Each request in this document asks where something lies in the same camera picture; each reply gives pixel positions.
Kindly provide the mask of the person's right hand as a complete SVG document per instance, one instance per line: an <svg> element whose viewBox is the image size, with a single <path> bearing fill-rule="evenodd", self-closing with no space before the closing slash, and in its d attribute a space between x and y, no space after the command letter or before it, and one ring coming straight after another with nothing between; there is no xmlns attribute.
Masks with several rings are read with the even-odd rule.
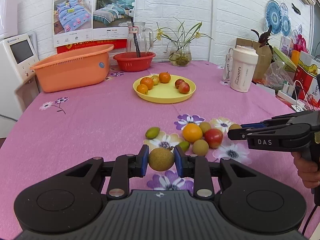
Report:
<svg viewBox="0 0 320 240"><path fill-rule="evenodd" d="M307 189L314 189L319 186L319 169L318 165L310 160L306 160L299 152L292 152L293 162L297 168L298 176L301 178Z"/></svg>

